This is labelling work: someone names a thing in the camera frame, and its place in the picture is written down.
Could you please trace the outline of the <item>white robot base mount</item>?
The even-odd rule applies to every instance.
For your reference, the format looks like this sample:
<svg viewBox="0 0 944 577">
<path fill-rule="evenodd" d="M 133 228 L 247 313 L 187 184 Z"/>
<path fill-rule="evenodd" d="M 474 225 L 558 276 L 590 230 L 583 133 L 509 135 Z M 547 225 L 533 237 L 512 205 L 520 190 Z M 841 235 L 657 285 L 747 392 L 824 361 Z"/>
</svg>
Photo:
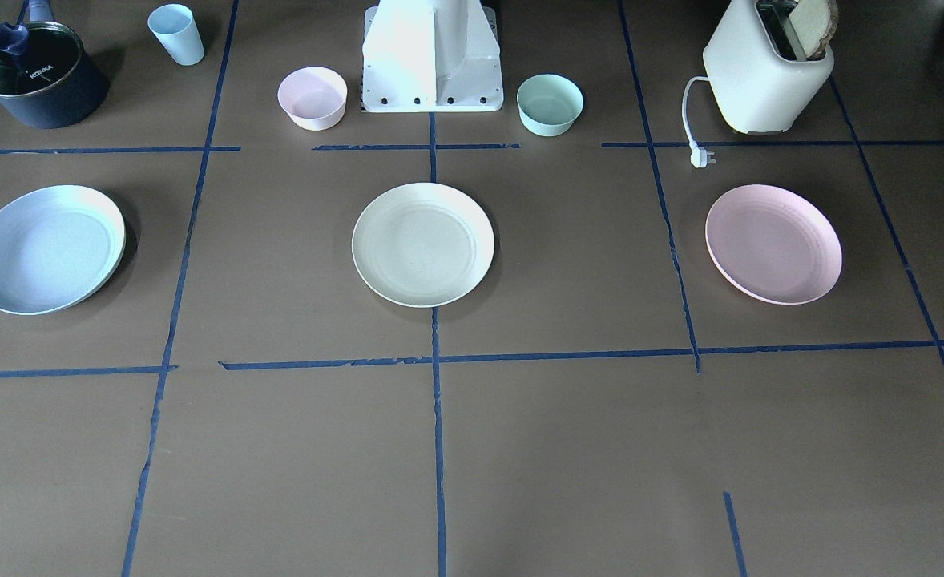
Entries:
<svg viewBox="0 0 944 577">
<path fill-rule="evenodd" d="M 372 113 L 502 108 L 498 19 L 480 1 L 381 1 L 365 11 L 360 99 Z"/>
</svg>

